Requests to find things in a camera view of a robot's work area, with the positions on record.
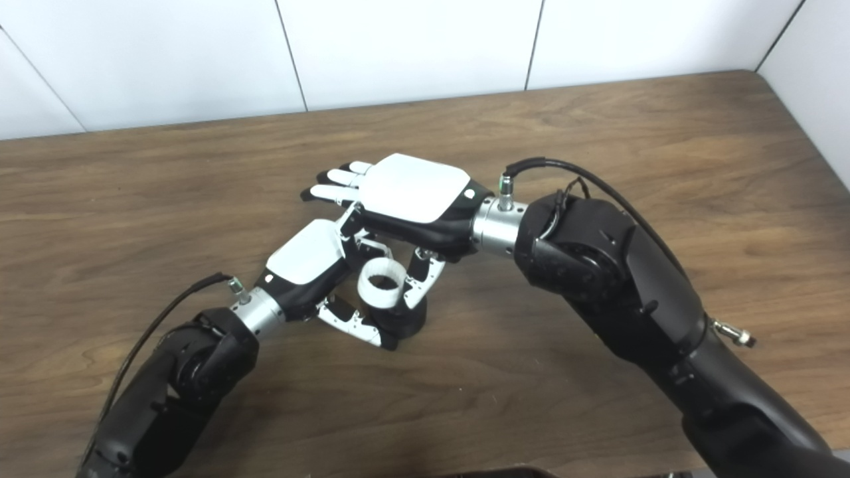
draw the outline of white palm cover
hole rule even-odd
[[[472,220],[493,193],[462,169],[403,154],[351,162],[316,177],[304,201],[357,204],[371,233],[410,242],[455,262],[474,252]]]

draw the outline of wooden table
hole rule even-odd
[[[252,281],[319,171],[400,151],[488,185],[527,156],[609,180],[670,243],[753,369],[850,446],[850,201],[749,72],[0,142],[0,473],[70,476],[113,375],[171,298]],[[521,178],[520,200],[570,179]],[[221,287],[182,305],[230,304]],[[312,321],[263,343],[179,476],[563,477],[700,466],[678,413],[505,259],[447,269],[390,353]],[[150,353],[147,346],[142,356]]]

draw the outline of robotic arm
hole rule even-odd
[[[158,478],[174,472],[221,400],[253,370],[260,341],[284,322],[318,316],[387,350],[418,332],[425,321],[425,293],[443,262],[417,249],[408,275],[389,248],[362,229],[359,216],[352,204],[336,222],[311,222],[269,257],[250,292],[237,279],[218,274],[175,299],[155,324],[186,295],[211,283],[229,279],[236,296],[230,307],[204,310],[163,336],[114,406],[107,400],[77,477]],[[332,295],[358,270],[366,313]],[[371,283],[373,277],[384,281],[382,288]]]
[[[580,178],[567,191],[515,202],[516,177],[539,167]],[[581,177],[625,211],[591,198]],[[532,286],[564,297],[614,354],[649,375],[682,412],[686,436],[719,478],[850,477],[850,464],[833,457],[718,334],[750,347],[755,339],[710,318],[652,227],[586,170],[531,158],[507,167],[498,197],[457,168],[398,154],[319,180],[302,197],[359,201],[370,232],[440,251],[451,262],[476,251],[513,259]],[[576,185],[583,196],[570,194]]]
[[[538,167],[578,173],[627,214],[591,198],[582,179],[531,204],[515,202],[517,176]],[[445,263],[478,251],[513,259],[531,285],[564,297],[612,352],[643,369],[682,412],[686,436],[719,478],[850,477],[850,465],[718,334],[738,345],[755,339],[706,314],[672,252],[596,176],[532,158],[507,167],[496,196],[461,169],[395,154],[317,180],[302,199],[335,202],[343,216],[296,234],[250,292],[231,280],[237,301],[229,308],[204,310],[166,333],[99,422],[78,478],[157,478],[177,469],[253,369],[260,340],[284,322],[318,316],[394,350],[422,327],[425,295]],[[583,196],[570,193],[576,185]],[[407,270],[376,234],[417,247]],[[332,295],[357,270],[363,313]]]

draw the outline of white ring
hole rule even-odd
[[[387,277],[396,283],[392,289],[381,289],[375,286],[369,279],[372,277]],[[364,302],[377,309],[391,309],[399,303],[401,289],[405,285],[407,270],[399,262],[379,257],[370,260],[363,265],[360,271],[360,279],[357,280],[357,293]]]

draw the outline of white wall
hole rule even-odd
[[[759,73],[850,186],[850,2],[807,0]]]
[[[3,0],[87,130],[303,111],[275,0]]]
[[[310,110],[522,90],[540,0],[279,0]]]
[[[80,123],[0,30],[0,139],[81,131]]]
[[[798,2],[0,0],[0,137],[754,69]]]
[[[547,0],[529,88],[755,70],[800,0]]]

